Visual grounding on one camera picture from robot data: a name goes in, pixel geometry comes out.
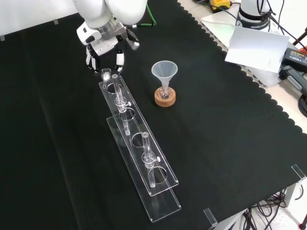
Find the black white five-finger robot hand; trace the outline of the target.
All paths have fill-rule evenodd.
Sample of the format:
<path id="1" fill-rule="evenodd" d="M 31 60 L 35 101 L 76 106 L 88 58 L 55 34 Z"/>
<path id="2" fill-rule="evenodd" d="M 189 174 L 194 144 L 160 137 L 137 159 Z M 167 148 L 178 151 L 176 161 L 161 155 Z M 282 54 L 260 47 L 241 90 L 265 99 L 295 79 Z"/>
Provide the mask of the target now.
<path id="1" fill-rule="evenodd" d="M 99 57 L 117 48 L 117 60 L 115 70 L 120 73 L 124 66 L 124 53 L 118 45 L 128 38 L 126 27 L 115 20 L 109 21 L 99 29 L 92 29 L 83 23 L 77 29 L 77 36 L 81 43 L 86 46 L 86 65 L 95 74 L 101 73 Z"/>

